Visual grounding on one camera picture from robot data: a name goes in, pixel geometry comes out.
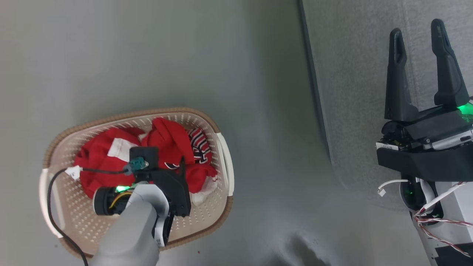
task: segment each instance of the laundry basket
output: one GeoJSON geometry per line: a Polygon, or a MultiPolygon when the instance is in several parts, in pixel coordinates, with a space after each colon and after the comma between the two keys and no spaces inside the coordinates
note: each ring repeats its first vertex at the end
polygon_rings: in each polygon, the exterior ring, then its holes
{"type": "MultiPolygon", "coordinates": [[[[151,121],[156,117],[176,121],[186,129],[201,128],[213,153],[212,166],[218,173],[217,189],[199,206],[192,205],[190,216],[174,218],[169,242],[163,249],[177,247],[214,232],[230,213],[235,183],[230,152],[219,128],[207,115],[190,108],[171,108],[96,120],[70,128],[53,140],[44,156],[44,169],[39,182],[39,202],[44,219],[51,232],[74,256],[80,257],[53,227],[48,217],[46,195],[51,178],[58,170],[72,166],[80,148],[97,134],[111,127],[138,127],[148,132],[151,130],[151,121]]],[[[92,257],[97,252],[100,239],[117,217],[96,215],[92,200],[83,192],[80,182],[65,173],[54,182],[53,195],[59,227],[79,245],[87,257],[92,257]]]]}

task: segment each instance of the yellow wire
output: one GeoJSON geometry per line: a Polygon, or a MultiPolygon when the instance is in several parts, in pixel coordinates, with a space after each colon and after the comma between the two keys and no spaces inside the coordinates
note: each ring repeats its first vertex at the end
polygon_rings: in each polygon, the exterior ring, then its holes
{"type": "Polygon", "coordinates": [[[125,196],[125,195],[131,195],[131,192],[123,192],[123,193],[119,194],[119,195],[114,199],[114,201],[113,201],[112,204],[110,205],[109,209],[111,209],[111,208],[115,205],[115,203],[116,203],[121,197],[123,197],[123,196],[125,196]]]}

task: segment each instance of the gray couch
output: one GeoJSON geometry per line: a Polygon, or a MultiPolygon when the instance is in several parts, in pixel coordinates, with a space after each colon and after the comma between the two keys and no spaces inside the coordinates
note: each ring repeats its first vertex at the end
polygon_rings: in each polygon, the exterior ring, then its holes
{"type": "Polygon", "coordinates": [[[328,148],[338,179],[360,197],[404,209],[397,186],[380,198],[377,186],[399,174],[377,165],[375,141],[384,120],[388,40],[402,30],[412,103],[434,106],[436,57],[430,23],[445,22],[466,87],[473,95],[473,1],[304,0],[328,148]]]}

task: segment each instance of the white basket handle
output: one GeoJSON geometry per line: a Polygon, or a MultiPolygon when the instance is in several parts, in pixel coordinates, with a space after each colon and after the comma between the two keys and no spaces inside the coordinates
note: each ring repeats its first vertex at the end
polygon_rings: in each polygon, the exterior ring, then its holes
{"type": "Polygon", "coordinates": [[[47,197],[48,197],[48,169],[45,168],[41,172],[41,176],[39,177],[39,205],[41,206],[41,212],[43,213],[44,221],[49,227],[49,230],[57,237],[62,238],[62,235],[53,227],[51,220],[49,219],[48,215],[48,204],[47,204],[47,197]]]}
{"type": "Polygon", "coordinates": [[[230,150],[228,149],[227,142],[223,137],[222,133],[217,133],[217,137],[219,138],[218,141],[220,146],[223,150],[223,177],[228,182],[228,196],[233,196],[233,190],[235,189],[235,176],[233,174],[233,163],[232,157],[230,156],[230,150]]]}

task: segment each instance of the brown woven basket rim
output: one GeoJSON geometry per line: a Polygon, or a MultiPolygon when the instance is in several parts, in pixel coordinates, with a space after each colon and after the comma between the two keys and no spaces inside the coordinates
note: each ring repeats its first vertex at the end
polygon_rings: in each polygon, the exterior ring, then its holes
{"type": "MultiPolygon", "coordinates": [[[[110,122],[114,122],[117,120],[123,120],[123,119],[128,119],[128,118],[134,118],[138,116],[143,116],[143,115],[159,115],[159,114],[166,114],[166,113],[191,113],[194,115],[200,116],[202,119],[204,119],[209,125],[212,127],[213,131],[215,133],[220,133],[220,129],[217,127],[217,124],[205,113],[192,109],[192,108],[187,108],[187,107],[176,107],[176,108],[163,108],[163,109],[151,109],[151,110],[145,110],[145,111],[138,111],[138,112],[132,112],[132,113],[126,113],[123,115],[115,115],[103,119],[98,119],[94,120],[88,123],[80,124],[74,127],[71,127],[67,130],[64,130],[62,133],[56,136],[54,140],[51,142],[49,145],[48,149],[46,150],[46,153],[44,154],[44,159],[43,159],[43,168],[49,168],[51,166],[51,157],[54,153],[54,150],[56,149],[57,145],[67,136],[71,135],[72,133],[81,131],[83,129],[87,129],[93,126],[98,126],[101,124],[106,124],[110,122]]],[[[222,215],[219,217],[219,219],[211,226],[196,232],[192,235],[173,240],[169,242],[164,248],[161,250],[166,250],[170,248],[174,248],[180,245],[183,245],[185,243],[191,242],[193,240],[196,240],[198,238],[207,236],[214,231],[216,231],[220,226],[222,226],[223,222],[227,219],[228,215],[230,214],[231,208],[233,205],[233,197],[229,196],[227,197],[227,202],[225,205],[225,209],[222,213],[222,215]]],[[[60,238],[59,242],[61,245],[69,252],[71,253],[74,257],[76,258],[81,258],[79,253],[68,243],[64,238],[60,238]]],[[[92,258],[93,255],[86,253],[87,258],[92,258]]]]}

